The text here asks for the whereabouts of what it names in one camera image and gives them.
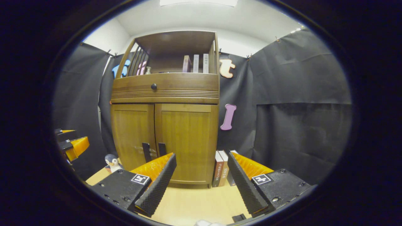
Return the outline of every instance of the decorative groove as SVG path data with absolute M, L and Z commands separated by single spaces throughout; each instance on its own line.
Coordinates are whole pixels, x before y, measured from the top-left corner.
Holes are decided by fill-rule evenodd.
M 199 97 L 219 98 L 219 91 L 205 90 L 138 90 L 112 93 L 111 98 L 136 98 L 136 97 Z

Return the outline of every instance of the stuffed penguin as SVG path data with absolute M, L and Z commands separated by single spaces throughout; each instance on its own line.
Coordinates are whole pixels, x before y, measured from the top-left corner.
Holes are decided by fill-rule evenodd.
M 124 169 L 123 166 L 117 161 L 117 157 L 112 154 L 107 154 L 105 156 L 105 162 L 108 164 L 106 168 L 110 168 L 112 173 L 118 169 Z

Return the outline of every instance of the pink letter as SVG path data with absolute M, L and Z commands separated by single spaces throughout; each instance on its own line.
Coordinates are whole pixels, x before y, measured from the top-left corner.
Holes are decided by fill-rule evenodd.
M 225 105 L 225 108 L 226 108 L 226 115 L 225 115 L 224 123 L 223 123 L 223 125 L 221 125 L 221 130 L 230 130 L 232 128 L 231 124 L 232 124 L 234 110 L 236 110 L 236 106 L 227 104 L 227 105 Z

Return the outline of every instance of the book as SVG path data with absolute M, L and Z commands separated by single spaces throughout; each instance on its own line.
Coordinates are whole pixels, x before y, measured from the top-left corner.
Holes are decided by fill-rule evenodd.
M 204 58 L 203 58 L 203 68 L 202 68 L 202 73 L 209 73 L 209 55 L 207 53 L 204 53 Z
M 224 165 L 224 160 L 222 159 L 219 152 L 216 151 L 215 152 L 215 168 L 214 168 L 215 172 L 213 174 L 212 187 L 219 186 L 219 181 L 221 179 L 223 165 Z
M 228 172 L 228 176 L 226 178 L 228 179 L 228 183 L 229 183 L 230 186 L 235 186 L 236 185 L 236 183 L 234 182 L 233 176 L 232 176 L 230 171 Z
M 198 73 L 198 67 L 199 67 L 199 58 L 200 55 L 194 54 L 194 60 L 193 60 L 193 73 Z
M 219 154 L 221 155 L 223 161 L 224 161 L 224 166 L 223 166 L 223 170 L 222 170 L 222 176 L 221 176 L 221 180 L 219 181 L 219 185 L 218 187 L 224 186 L 225 182 L 226 182 L 226 177 L 229 173 L 229 166 L 228 166 L 228 155 L 225 153 L 225 151 L 218 151 Z
M 183 72 L 191 72 L 191 60 L 189 55 L 184 56 Z

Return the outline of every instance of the black curtain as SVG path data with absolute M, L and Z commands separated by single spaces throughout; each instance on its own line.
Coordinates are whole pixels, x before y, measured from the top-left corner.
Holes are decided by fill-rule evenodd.
M 133 57 L 135 52 L 131 52 L 128 56 L 130 60 Z M 113 56 L 110 58 L 109 63 L 106 67 L 105 73 L 102 77 L 102 83 L 100 85 L 99 90 L 99 109 L 100 109 L 100 129 L 102 132 L 102 139 L 104 146 L 107 150 L 108 154 L 113 154 L 118 156 L 116 151 L 115 142 L 113 141 L 113 134 L 112 134 L 112 125 L 111 125 L 111 112 L 110 112 L 110 99 L 112 95 L 112 86 L 113 81 L 115 79 L 115 74 L 113 70 L 114 68 L 118 67 L 120 64 L 121 59 L 123 58 L 123 54 Z M 127 73 L 123 70 L 122 77 L 126 77 Z
M 72 162 L 83 180 L 106 165 L 97 103 L 108 58 L 103 50 L 84 43 L 78 46 L 62 68 L 55 90 L 53 127 L 76 130 L 79 137 L 88 136 L 88 149 Z
M 230 59 L 236 67 L 230 69 L 232 78 L 220 77 L 219 126 L 225 120 L 226 104 L 236 105 L 232 129 L 218 129 L 218 150 L 236 150 L 239 154 L 252 157 L 255 138 L 256 106 L 252 103 L 252 73 L 247 58 L 222 53 L 219 59 Z
M 321 182 L 342 155 L 354 112 L 340 64 L 303 29 L 255 53 L 250 68 L 257 112 L 252 159 Z

